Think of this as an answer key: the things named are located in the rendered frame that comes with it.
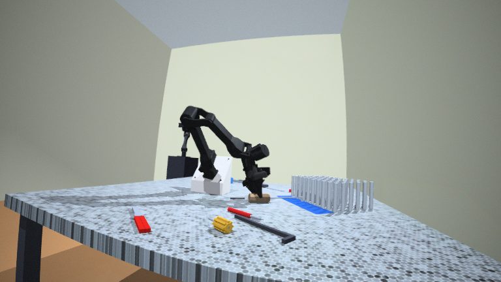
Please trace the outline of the red-handled screwdriver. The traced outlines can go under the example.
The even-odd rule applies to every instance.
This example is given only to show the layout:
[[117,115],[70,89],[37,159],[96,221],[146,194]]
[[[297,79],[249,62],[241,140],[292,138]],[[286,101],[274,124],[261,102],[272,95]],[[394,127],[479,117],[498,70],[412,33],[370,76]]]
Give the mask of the red-handled screwdriver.
[[261,217],[257,217],[257,216],[254,216],[252,215],[251,213],[245,213],[243,211],[240,211],[240,210],[236,210],[236,209],[233,209],[233,208],[228,208],[227,211],[229,212],[232,212],[232,213],[236,213],[238,215],[242,215],[243,217],[247,217],[247,218],[255,218],[257,220],[263,220]]

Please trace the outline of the blue tape strip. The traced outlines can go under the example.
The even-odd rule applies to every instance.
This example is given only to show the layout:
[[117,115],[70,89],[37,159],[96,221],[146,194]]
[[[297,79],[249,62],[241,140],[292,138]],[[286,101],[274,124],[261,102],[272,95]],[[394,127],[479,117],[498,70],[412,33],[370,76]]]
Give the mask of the blue tape strip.
[[291,202],[294,205],[299,206],[300,208],[304,208],[307,211],[310,211],[315,214],[324,214],[324,213],[333,213],[332,211],[328,211],[326,209],[323,209],[321,207],[315,206],[314,204],[309,204],[308,202],[302,202],[298,198],[283,198],[286,201]]

